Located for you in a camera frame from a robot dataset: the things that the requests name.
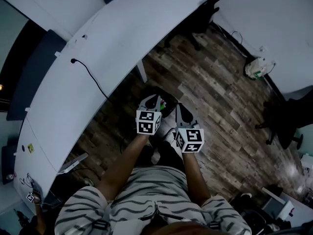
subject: marker cube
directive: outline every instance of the marker cube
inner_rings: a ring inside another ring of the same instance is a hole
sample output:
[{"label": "marker cube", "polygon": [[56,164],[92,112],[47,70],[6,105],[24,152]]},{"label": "marker cube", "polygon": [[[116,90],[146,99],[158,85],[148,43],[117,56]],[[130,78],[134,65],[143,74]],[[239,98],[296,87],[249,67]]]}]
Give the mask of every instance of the marker cube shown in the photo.
[{"label": "marker cube", "polygon": [[161,112],[137,111],[137,133],[154,135],[161,125]]},{"label": "marker cube", "polygon": [[196,153],[204,145],[204,131],[203,129],[178,129],[175,140],[182,153]]}]

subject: sleeve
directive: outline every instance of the sleeve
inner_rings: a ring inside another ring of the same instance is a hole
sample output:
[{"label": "sleeve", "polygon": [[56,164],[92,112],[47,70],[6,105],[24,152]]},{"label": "sleeve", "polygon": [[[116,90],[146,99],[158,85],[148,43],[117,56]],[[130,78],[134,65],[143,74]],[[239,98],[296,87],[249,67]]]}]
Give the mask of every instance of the sleeve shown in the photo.
[{"label": "sleeve", "polygon": [[102,193],[94,187],[84,187],[77,191],[62,207],[54,225],[56,235],[89,234],[95,223],[99,222],[102,230],[102,218],[108,203]]},{"label": "sleeve", "polygon": [[214,196],[201,206],[207,224],[218,223],[219,230],[231,235],[251,235],[252,231],[245,220],[221,196]]}]

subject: office chair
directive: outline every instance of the office chair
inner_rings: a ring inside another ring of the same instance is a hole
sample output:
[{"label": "office chair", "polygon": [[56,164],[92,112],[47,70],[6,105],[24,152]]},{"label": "office chair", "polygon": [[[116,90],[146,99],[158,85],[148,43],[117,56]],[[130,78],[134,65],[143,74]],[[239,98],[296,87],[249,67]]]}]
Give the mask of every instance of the office chair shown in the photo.
[{"label": "office chair", "polygon": [[287,149],[291,141],[298,142],[300,149],[303,135],[294,137],[297,128],[302,128],[313,123],[313,90],[299,100],[289,99],[278,106],[264,102],[265,122],[255,125],[256,129],[270,128],[271,135],[266,144],[272,144],[277,134],[283,149]]},{"label": "office chair", "polygon": [[177,25],[165,40],[164,46],[170,47],[170,41],[178,34],[185,36],[196,50],[200,50],[200,45],[192,33],[205,33],[209,27],[210,20],[214,13],[218,12],[219,7],[215,4],[220,0],[207,0],[184,21]]}]

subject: white desk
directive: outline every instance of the white desk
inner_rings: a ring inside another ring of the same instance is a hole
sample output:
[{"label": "white desk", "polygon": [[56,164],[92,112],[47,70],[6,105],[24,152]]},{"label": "white desk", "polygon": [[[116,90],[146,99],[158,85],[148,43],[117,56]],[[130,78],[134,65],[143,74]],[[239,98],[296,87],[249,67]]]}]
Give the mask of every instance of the white desk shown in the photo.
[{"label": "white desk", "polygon": [[[136,63],[203,1],[115,0],[69,41],[46,74],[27,114],[34,136],[54,168],[45,187],[53,183],[56,172],[105,102],[86,69],[70,60],[85,63],[110,95]],[[25,158],[23,174],[41,162]]]},{"label": "white desk", "polygon": [[[34,148],[33,153],[30,153],[27,148],[30,143]],[[13,182],[14,188],[26,205],[34,212],[34,205],[26,200],[26,196],[29,192],[32,192],[32,189],[26,184],[21,184],[20,179],[24,179],[25,182],[30,185],[26,179],[27,174],[29,173],[32,179],[41,187],[43,196],[46,196],[49,193],[50,187],[56,177],[56,170],[53,168],[45,153],[41,149],[27,118],[23,123],[20,134],[15,157],[15,172],[17,177]]]},{"label": "white desk", "polygon": [[286,220],[286,218],[289,216],[289,213],[291,213],[292,209],[294,209],[292,202],[290,200],[283,200],[264,187],[262,188],[262,191],[272,197],[267,201],[262,209],[271,217],[274,215],[275,219],[281,218],[282,220]]}]

